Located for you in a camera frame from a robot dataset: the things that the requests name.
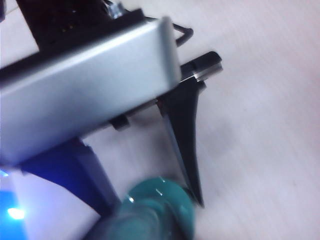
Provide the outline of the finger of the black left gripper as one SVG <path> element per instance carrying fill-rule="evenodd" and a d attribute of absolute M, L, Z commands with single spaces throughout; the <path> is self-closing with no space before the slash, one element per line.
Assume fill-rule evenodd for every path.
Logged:
<path fill-rule="evenodd" d="M 157 106 L 165 122 L 185 183 L 194 199 L 204 205 L 196 150 L 196 116 L 202 84 L 195 79 L 181 82 L 160 96 Z"/>
<path fill-rule="evenodd" d="M 120 203 L 96 154 L 81 142 L 40 153 L 23 162 L 22 171 L 65 188 L 102 217 Z"/>

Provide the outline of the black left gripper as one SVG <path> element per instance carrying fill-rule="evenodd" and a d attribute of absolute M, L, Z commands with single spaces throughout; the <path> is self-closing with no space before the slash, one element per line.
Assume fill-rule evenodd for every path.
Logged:
<path fill-rule="evenodd" d="M 141 9 L 124 9 L 118 19 L 112 19 L 113 0 L 19 0 L 17 4 L 40 51 L 78 45 L 89 37 L 156 21 Z"/>

